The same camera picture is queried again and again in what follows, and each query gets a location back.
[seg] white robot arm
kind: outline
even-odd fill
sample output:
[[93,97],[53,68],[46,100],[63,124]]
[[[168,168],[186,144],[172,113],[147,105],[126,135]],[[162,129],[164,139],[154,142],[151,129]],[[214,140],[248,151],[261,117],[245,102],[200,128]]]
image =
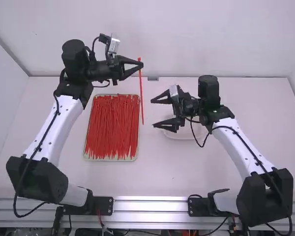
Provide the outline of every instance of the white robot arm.
[[[106,45],[106,60],[96,60],[96,40]],[[6,164],[15,189],[13,210],[17,217],[29,215],[44,203],[65,205],[66,212],[72,214],[97,215],[98,211],[101,215],[112,214],[112,197],[94,197],[91,190],[71,184],[57,165],[71,127],[90,99],[92,81],[102,83],[112,80],[113,85],[117,85],[118,81],[143,68],[140,61],[116,55],[119,43],[118,39],[100,34],[93,41],[92,50],[77,39],[69,40],[62,46],[61,57],[65,69],[54,91],[55,103],[50,114],[23,155],[10,157]],[[126,70],[125,64],[134,67]],[[44,202],[29,213],[19,215],[16,210],[17,197]]]
[[[291,173],[287,169],[276,169],[244,135],[235,115],[220,104],[219,83],[215,76],[199,77],[198,96],[192,97],[179,85],[171,86],[151,103],[171,104],[175,117],[153,126],[177,132],[180,126],[185,126],[186,119],[191,126],[193,122],[202,124],[208,130],[207,137],[213,134],[223,145],[235,163],[243,185],[237,196],[232,196],[229,189],[221,189],[208,193],[207,199],[189,198],[189,215],[206,216],[203,213],[206,210],[215,216],[231,212],[239,215],[249,227],[290,217],[293,211]],[[192,120],[193,117],[199,117],[199,121]]]

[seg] pile of red cable ties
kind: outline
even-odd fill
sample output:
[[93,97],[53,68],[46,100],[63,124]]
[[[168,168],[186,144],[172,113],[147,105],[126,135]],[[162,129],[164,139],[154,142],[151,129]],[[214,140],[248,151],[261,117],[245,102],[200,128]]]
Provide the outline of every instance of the pile of red cable ties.
[[94,97],[84,150],[89,159],[132,160],[138,147],[139,111],[137,95]]

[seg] red zip tie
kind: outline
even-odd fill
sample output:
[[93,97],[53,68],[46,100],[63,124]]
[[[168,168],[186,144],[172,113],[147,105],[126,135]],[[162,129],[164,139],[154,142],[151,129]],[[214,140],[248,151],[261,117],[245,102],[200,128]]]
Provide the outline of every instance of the red zip tie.
[[141,98],[141,116],[142,116],[142,125],[144,124],[144,112],[143,112],[143,86],[142,86],[142,71],[139,70],[139,79],[140,79],[140,98]]

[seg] white backdrop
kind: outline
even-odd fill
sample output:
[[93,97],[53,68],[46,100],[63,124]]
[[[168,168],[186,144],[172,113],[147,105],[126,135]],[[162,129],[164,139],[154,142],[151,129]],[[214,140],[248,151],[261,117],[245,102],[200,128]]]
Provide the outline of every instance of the white backdrop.
[[0,152],[28,81],[27,74],[0,46]]
[[0,39],[31,75],[58,75],[62,44],[100,32],[144,75],[287,76],[295,92],[295,0],[0,0]]

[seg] black cable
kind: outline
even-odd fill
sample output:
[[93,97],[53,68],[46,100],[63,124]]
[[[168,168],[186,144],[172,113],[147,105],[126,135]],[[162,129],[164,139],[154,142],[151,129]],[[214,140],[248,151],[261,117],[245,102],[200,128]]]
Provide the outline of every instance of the black cable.
[[207,234],[205,234],[205,235],[199,235],[199,236],[208,236],[208,235],[211,235],[212,233],[214,233],[215,231],[218,231],[219,228],[222,227],[222,225],[225,223],[225,221],[226,221],[227,219],[228,219],[228,216],[225,217],[225,219],[223,220],[223,222],[222,222],[217,228],[215,228],[215,230],[212,230],[211,232],[209,232],[209,233],[207,233]]
[[70,232],[68,233],[68,236],[69,236],[69,234],[70,234],[71,231],[72,231],[71,215],[69,215],[69,223],[70,223]]
[[110,85],[110,80],[104,80],[106,82],[108,82],[108,84],[104,85],[104,86],[93,86],[93,88],[106,88]]
[[191,198],[191,197],[198,197],[198,198],[203,198],[201,195],[199,194],[191,194],[188,198]]
[[188,117],[185,117],[187,121],[190,121],[190,122],[193,122],[193,123],[197,123],[197,124],[201,124],[200,121],[196,121],[196,120],[192,120],[192,119],[189,119]]
[[94,40],[93,40],[93,43],[92,43],[92,53],[94,53],[94,45],[95,45],[95,41],[98,40],[99,37],[96,37]]
[[[203,142],[203,145],[200,145],[199,142],[198,142],[198,140],[196,139],[196,136],[195,136],[194,131],[193,131],[193,127],[192,127],[192,117],[191,117],[190,126],[191,126],[191,132],[192,132],[192,135],[193,135],[193,137],[194,137],[196,143],[197,143],[201,148],[203,148],[204,145],[206,144],[206,140],[207,140],[208,136],[210,135],[210,133],[208,133],[208,134],[206,135],[206,138],[205,138],[205,140],[204,140],[204,142]],[[284,207],[285,210],[286,210],[286,213],[288,213],[288,209],[287,209],[287,206],[286,206],[286,204],[285,204],[285,201],[284,201],[284,198],[283,198],[283,196],[282,196],[282,193],[280,192],[279,188],[278,188],[277,185],[275,184],[274,180],[271,178],[269,172],[268,172],[268,171],[266,170],[266,168],[263,166],[263,163],[259,160],[259,158],[256,156],[256,154],[251,150],[250,146],[245,142],[245,140],[240,136],[240,134],[238,134],[237,131],[235,131],[233,128],[231,128],[231,127],[229,127],[229,126],[225,126],[225,125],[217,126],[217,127],[212,128],[212,131],[215,130],[215,129],[219,129],[219,128],[226,128],[226,129],[231,130],[231,131],[233,132],[233,134],[235,134],[235,135],[241,140],[241,142],[245,145],[245,147],[249,150],[249,152],[252,154],[252,156],[254,157],[254,159],[257,161],[258,165],[260,165],[260,167],[261,167],[262,170],[264,171],[264,173],[265,173],[266,177],[268,178],[268,180],[270,181],[272,187],[275,189],[276,193],[279,195],[280,200],[281,200],[281,202],[282,202],[282,205],[283,205],[283,207]],[[285,234],[285,235],[282,234],[282,233],[280,233],[280,232],[278,232],[274,227],[272,227],[272,226],[269,225],[268,223],[266,223],[266,225],[267,225],[270,229],[272,229],[274,232],[276,232],[277,234],[279,234],[280,236],[290,236],[291,233],[292,233],[292,231],[293,231],[293,223],[292,223],[292,218],[291,218],[289,215],[287,216],[287,218],[288,218],[288,220],[289,220],[289,231],[288,231],[288,233]]]
[[31,211],[29,211],[28,213],[24,214],[24,215],[19,215],[17,210],[16,210],[16,201],[17,201],[17,197],[20,193],[20,189],[22,187],[22,184],[23,184],[23,180],[24,180],[24,177],[25,177],[25,174],[30,166],[30,163],[32,161],[32,159],[34,158],[34,156],[36,155],[36,153],[38,152],[38,150],[40,150],[40,147],[42,146],[51,126],[53,125],[53,123],[55,122],[55,119],[57,118],[57,115],[60,115],[59,114],[59,101],[57,99],[57,96],[56,96],[56,91],[54,91],[54,98],[55,98],[55,101],[56,101],[56,105],[57,105],[57,109],[56,109],[56,112],[54,114],[54,117],[53,119],[51,120],[50,124],[48,125],[43,137],[41,138],[40,142],[38,143],[37,147],[35,148],[35,151],[33,152],[33,154],[30,156],[22,174],[21,174],[21,177],[20,177],[20,180],[18,182],[18,185],[16,187],[16,190],[15,190],[15,195],[14,195],[14,199],[13,199],[13,212],[14,212],[14,215],[18,218],[23,218],[23,217],[26,217],[30,214],[32,214],[34,211],[36,211],[38,208],[40,208],[42,205],[46,204],[46,203],[49,203],[49,202],[42,202],[41,204],[39,204],[38,206],[36,206],[35,208],[33,208]]
[[203,147],[205,146],[205,144],[206,144],[207,138],[209,137],[210,133],[209,133],[209,132],[207,133],[207,135],[206,135],[206,137],[205,137],[205,139],[204,139],[204,141],[203,141],[203,143],[202,143],[202,145],[201,145],[201,144],[198,142],[197,138],[196,138],[195,132],[193,131],[193,127],[192,127],[192,122],[193,122],[193,120],[192,120],[192,118],[193,118],[193,117],[190,117],[190,128],[191,128],[192,136],[193,136],[193,138],[195,139],[197,145],[198,145],[199,147],[203,148]]
[[121,234],[121,235],[115,235],[115,236],[126,236],[128,233],[130,232],[130,230],[127,230],[125,233]]
[[[293,223],[292,223],[291,217],[289,216],[288,219],[289,219],[289,225],[292,225]],[[290,227],[290,230],[288,231],[288,233],[285,235],[285,234],[280,233],[278,230],[276,230],[273,226],[269,225],[268,223],[266,223],[265,225],[267,225],[270,229],[272,229],[274,232],[276,232],[280,236],[289,236],[289,235],[291,235],[290,234],[291,227]]]

